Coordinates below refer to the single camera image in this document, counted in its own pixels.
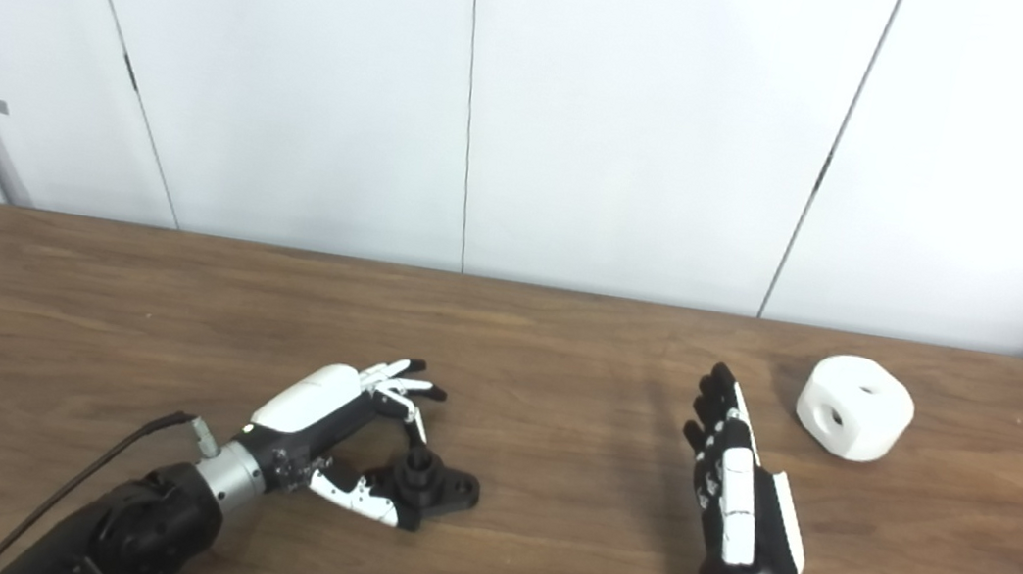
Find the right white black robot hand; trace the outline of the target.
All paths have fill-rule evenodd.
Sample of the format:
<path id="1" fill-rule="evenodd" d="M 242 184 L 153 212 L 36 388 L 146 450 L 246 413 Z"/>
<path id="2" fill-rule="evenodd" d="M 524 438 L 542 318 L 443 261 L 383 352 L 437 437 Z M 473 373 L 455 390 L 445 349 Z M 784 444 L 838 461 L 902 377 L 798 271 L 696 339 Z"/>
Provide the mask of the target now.
<path id="1" fill-rule="evenodd" d="M 800 574 L 785 473 L 760 463 L 742 387 L 724 361 L 699 380 L 682 434 L 704 533 L 698 574 Z"/>

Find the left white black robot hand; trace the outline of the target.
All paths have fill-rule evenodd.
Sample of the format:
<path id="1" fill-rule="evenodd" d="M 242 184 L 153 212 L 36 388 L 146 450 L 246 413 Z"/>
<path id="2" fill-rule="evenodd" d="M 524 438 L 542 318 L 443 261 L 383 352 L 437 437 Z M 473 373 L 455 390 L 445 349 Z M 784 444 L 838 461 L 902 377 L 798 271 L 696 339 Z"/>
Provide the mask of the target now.
<path id="1" fill-rule="evenodd" d="M 414 399 L 448 399 L 443 388 L 418 374 L 420 359 L 398 359 L 359 370 L 333 363 L 302 378 L 258 407 L 232 439 L 253 465 L 260 494 L 307 489 L 380 525 L 419 530 L 421 513 L 380 494 L 377 477 L 336 462 L 332 450 L 376 418 L 401 422 L 410 448 L 428 443 Z"/>

